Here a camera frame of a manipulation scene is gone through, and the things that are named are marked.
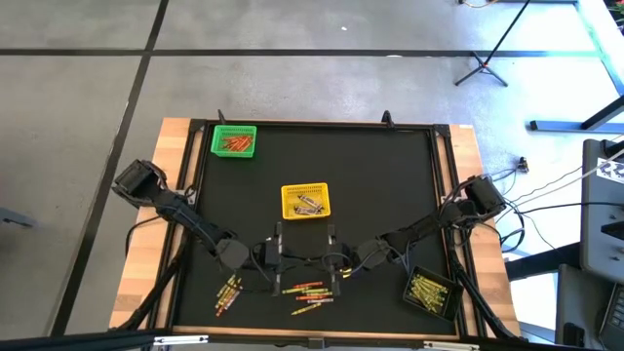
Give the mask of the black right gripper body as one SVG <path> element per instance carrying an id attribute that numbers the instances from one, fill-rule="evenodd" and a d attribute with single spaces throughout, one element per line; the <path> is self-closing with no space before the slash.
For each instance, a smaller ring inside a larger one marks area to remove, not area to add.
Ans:
<path id="1" fill-rule="evenodd" d="M 390 252 L 391 247 L 380 239 L 366 241 L 355 248 L 331 240 L 324 254 L 324 268 L 331 274 L 357 274 L 386 262 Z"/>

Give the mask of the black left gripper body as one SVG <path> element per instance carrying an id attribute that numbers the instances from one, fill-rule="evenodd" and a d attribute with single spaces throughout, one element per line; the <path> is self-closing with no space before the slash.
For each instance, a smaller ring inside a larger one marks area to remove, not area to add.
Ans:
<path id="1" fill-rule="evenodd" d="M 282 240 L 279 237 L 270 238 L 258 246 L 248 248 L 242 242 L 233 239 L 223 239 L 216 245 L 217 259 L 226 267 L 236 270 L 250 263 L 261 269 L 277 268 L 282 263 Z"/>

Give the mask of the yellow plastic basket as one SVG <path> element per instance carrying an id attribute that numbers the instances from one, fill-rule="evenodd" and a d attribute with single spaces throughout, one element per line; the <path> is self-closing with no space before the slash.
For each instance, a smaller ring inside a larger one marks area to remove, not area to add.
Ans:
<path id="1" fill-rule="evenodd" d="M 307 204 L 300 201 L 298 199 L 298 195 L 306 195 L 314 201 L 321 203 L 323 205 L 324 214 L 303 216 L 294 215 L 295 207 L 311 208 Z M 282 217 L 285 220 L 323 218 L 330 216 L 332 213 L 329 187 L 324 182 L 284 185 L 281 188 L 281 200 Z"/>

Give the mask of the black plastic basket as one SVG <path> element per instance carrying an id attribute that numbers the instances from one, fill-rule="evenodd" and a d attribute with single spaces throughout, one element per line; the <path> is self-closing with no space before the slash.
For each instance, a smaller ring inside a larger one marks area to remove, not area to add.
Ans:
<path id="1" fill-rule="evenodd" d="M 442 314 L 434 314 L 427 311 L 421 304 L 417 303 L 416 300 L 410 296 L 411 288 L 413 287 L 412 281 L 417 275 L 426 277 L 427 279 L 433 280 L 448 288 L 448 295 L 444 301 Z M 463 287 L 460 284 L 421 266 L 414 266 L 404 288 L 403 301 L 441 320 L 453 322 L 458 314 L 458 310 L 462 302 L 462 295 Z"/>

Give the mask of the green plastic basket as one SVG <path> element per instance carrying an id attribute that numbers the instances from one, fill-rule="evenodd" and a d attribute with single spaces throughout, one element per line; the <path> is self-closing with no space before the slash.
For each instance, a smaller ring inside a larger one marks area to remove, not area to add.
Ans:
<path id="1" fill-rule="evenodd" d="M 214 128 L 214 136 L 211 144 L 211 152 L 222 158 L 252 158 L 254 156 L 256 126 L 218 125 Z M 221 151 L 225 137 L 250 136 L 253 143 L 246 152 L 223 152 Z"/>

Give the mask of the dark floor beam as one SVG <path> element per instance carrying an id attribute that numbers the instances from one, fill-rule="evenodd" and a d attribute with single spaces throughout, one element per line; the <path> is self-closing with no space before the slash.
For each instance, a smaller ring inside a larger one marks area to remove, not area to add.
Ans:
<path id="1" fill-rule="evenodd" d="M 569 244 L 547 252 L 532 254 L 505 263 L 510 282 L 552 273 L 562 264 L 580 267 L 580 243 Z"/>

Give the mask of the black rig beam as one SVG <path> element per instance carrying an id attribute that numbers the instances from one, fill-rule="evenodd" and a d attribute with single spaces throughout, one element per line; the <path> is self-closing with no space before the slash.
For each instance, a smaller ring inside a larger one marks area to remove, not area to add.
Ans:
<path id="1" fill-rule="evenodd" d="M 126 351 L 151 346 L 164 331 L 107 331 L 0 340 L 0 351 Z"/>

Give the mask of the grey equipment box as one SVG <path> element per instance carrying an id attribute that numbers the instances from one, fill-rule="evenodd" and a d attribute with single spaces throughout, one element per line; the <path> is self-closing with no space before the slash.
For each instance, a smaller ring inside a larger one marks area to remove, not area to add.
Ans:
<path id="1" fill-rule="evenodd" d="M 573 266 L 558 270 L 555 342 L 565 341 L 565 324 L 584 330 L 584 346 L 603 350 L 598 337 L 613 284 Z"/>

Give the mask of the black tripod stand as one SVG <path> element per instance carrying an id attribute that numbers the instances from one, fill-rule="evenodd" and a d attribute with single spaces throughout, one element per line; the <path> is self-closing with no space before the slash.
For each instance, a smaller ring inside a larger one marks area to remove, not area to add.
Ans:
<path id="1" fill-rule="evenodd" d="M 466 82 L 468 79 L 472 78 L 473 76 L 475 76 L 477 74 L 488 74 L 488 75 L 492 76 L 495 80 L 497 80 L 503 87 L 508 87 L 508 83 L 500 75 L 498 75 L 492 68 L 489 67 L 489 62 L 494 57 L 494 55 L 498 52 L 500 46 L 505 41 L 505 39 L 507 38 L 508 34 L 511 32 L 513 27 L 516 25 L 516 23 L 518 22 L 518 20 L 520 19 L 520 17 L 524 13 L 524 11 L 526 10 L 526 8 L 530 4 L 530 2 L 531 2 L 531 0 L 526 0 L 525 1 L 524 5 L 521 7 L 521 9 L 515 15 L 514 19 L 511 21 L 509 26 L 506 28 L 505 32 L 501 35 L 501 37 L 499 38 L 499 40 L 496 43 L 496 45 L 494 46 L 494 48 L 489 52 L 489 54 L 488 54 L 486 59 L 482 59 L 480 57 L 480 55 L 477 54 L 476 52 L 472 52 L 471 53 L 471 57 L 474 58 L 477 61 L 478 65 L 471 72 L 467 73 L 465 76 L 463 76 L 462 78 L 459 78 L 457 81 L 455 81 L 454 85 L 456 87 L 458 87 L 459 85 L 461 85 L 462 83 Z"/>

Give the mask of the grey chair base leg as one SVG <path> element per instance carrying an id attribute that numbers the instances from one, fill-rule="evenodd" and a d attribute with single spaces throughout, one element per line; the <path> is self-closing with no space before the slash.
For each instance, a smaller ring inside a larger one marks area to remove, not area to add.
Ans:
<path id="1" fill-rule="evenodd" d="M 35 219 L 2 207 L 0 207 L 0 222 L 13 223 L 26 228 L 32 228 L 37 225 Z"/>

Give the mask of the blue metal floor beam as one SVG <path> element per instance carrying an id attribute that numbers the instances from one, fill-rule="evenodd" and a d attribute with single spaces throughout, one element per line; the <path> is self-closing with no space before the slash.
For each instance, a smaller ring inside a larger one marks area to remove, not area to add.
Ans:
<path id="1" fill-rule="evenodd" d="M 624 123 L 606 123 L 598 127 L 586 128 L 580 122 L 566 121 L 530 121 L 531 131 L 561 132 L 561 133 L 590 133 L 590 134 L 624 134 Z"/>

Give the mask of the grey metal cabinet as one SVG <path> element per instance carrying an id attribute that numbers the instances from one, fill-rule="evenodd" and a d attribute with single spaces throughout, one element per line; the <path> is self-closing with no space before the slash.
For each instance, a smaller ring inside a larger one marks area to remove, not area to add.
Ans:
<path id="1" fill-rule="evenodd" d="M 596 175 L 597 160 L 624 163 L 624 141 L 586 139 L 581 181 L 581 266 L 624 284 L 624 184 Z"/>

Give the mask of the dark keyboard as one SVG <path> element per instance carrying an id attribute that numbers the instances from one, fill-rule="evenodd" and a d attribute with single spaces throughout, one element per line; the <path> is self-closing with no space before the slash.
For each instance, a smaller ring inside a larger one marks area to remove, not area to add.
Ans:
<path id="1" fill-rule="evenodd" d="M 624 286 L 616 285 L 610 296 L 599 340 L 608 351 L 624 351 Z"/>

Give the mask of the black white marker tag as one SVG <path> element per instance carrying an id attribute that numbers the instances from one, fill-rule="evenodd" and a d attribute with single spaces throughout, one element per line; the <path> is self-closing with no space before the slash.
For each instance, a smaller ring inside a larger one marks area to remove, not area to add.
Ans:
<path id="1" fill-rule="evenodd" d="M 598 177 L 624 184 L 624 163 L 599 158 L 597 166 L 596 175 Z"/>

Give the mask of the silver metal bracket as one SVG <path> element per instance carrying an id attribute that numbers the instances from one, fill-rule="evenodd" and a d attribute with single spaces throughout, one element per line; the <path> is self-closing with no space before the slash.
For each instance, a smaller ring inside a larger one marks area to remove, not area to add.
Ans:
<path id="1" fill-rule="evenodd" d="M 423 342 L 423 349 L 432 349 L 436 351 L 481 351 L 480 346 L 477 344 L 430 340 L 425 340 Z"/>
<path id="2" fill-rule="evenodd" d="M 175 346 L 175 345 L 187 345 L 187 344 L 202 344 L 208 343 L 209 337 L 207 335 L 169 335 L 169 336 L 156 336 L 153 340 L 153 346 Z"/>

